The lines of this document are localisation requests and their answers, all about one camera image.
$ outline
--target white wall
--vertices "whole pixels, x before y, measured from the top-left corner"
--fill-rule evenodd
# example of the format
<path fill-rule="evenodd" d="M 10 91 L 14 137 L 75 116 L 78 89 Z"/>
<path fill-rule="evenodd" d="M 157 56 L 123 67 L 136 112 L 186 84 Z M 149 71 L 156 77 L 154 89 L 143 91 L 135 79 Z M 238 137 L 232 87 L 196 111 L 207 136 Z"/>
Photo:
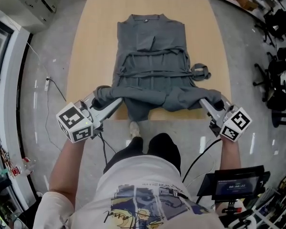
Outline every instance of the white wall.
<path fill-rule="evenodd" d="M 7 47 L 0 75 L 0 142 L 13 164 L 21 162 L 16 124 L 16 97 L 20 64 L 30 33 L 0 11 L 0 21 L 14 30 Z M 36 200 L 27 177 L 10 177 L 14 191 L 28 209 Z"/>

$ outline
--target electrical outlet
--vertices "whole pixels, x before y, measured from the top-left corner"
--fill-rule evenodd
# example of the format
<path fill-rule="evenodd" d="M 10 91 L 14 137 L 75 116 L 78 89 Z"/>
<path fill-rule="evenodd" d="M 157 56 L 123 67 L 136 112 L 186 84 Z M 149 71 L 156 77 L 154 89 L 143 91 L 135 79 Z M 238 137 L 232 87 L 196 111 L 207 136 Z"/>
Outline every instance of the electrical outlet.
<path fill-rule="evenodd" d="M 48 89 L 49 89 L 49 85 L 50 85 L 50 77 L 49 76 L 47 76 L 47 78 L 46 78 L 46 83 L 45 83 L 45 85 L 44 85 L 44 90 L 47 92 L 48 91 Z"/>

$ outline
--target shirt sleeve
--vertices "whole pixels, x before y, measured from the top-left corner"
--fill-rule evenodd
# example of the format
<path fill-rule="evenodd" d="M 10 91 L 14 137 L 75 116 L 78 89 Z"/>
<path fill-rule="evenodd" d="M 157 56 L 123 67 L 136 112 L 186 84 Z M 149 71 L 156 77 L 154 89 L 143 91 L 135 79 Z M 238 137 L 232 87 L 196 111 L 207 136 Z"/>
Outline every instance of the shirt sleeve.
<path fill-rule="evenodd" d="M 33 229 L 61 229 L 73 213 L 73 204 L 64 195 L 47 192 L 38 206 Z"/>

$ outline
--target cardboard box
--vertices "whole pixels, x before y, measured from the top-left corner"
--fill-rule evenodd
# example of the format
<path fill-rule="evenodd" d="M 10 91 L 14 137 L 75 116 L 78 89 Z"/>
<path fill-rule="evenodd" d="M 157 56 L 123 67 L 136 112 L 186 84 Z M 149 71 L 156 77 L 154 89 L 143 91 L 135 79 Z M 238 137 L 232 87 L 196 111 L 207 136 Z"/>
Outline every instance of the cardboard box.
<path fill-rule="evenodd" d="M 258 4 L 254 0 L 236 0 L 239 5 L 248 11 L 253 11 L 258 7 Z"/>

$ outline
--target person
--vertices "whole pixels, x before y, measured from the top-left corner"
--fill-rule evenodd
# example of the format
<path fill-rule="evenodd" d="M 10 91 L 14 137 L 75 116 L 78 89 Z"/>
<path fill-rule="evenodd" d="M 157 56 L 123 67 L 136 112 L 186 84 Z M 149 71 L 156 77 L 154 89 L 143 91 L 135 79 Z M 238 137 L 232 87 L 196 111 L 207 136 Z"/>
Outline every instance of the person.
<path fill-rule="evenodd" d="M 181 181 L 180 153 L 170 136 L 155 136 L 145 155 L 137 123 L 131 122 L 130 132 L 131 143 L 108 162 L 93 201 L 78 211 L 74 207 L 85 140 L 67 140 L 33 228 L 223 228 L 214 212 L 192 202 Z M 238 143 L 221 139 L 220 169 L 240 168 Z"/>

